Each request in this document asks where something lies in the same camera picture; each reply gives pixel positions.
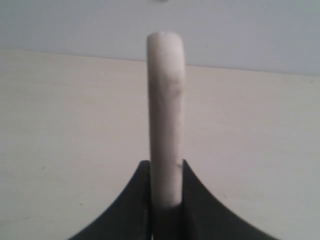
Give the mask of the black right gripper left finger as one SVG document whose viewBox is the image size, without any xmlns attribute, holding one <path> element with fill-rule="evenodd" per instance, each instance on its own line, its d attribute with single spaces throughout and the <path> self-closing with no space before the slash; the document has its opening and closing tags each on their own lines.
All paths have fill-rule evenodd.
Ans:
<svg viewBox="0 0 320 240">
<path fill-rule="evenodd" d="M 71 240 L 150 240 L 150 162 L 141 161 L 116 200 Z"/>
</svg>

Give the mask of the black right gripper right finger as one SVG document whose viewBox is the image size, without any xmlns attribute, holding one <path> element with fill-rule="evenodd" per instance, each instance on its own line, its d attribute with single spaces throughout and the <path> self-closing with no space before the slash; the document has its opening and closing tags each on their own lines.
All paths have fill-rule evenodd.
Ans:
<svg viewBox="0 0 320 240">
<path fill-rule="evenodd" d="M 274 240 L 225 205 L 183 161 L 182 238 L 184 240 Z"/>
</svg>

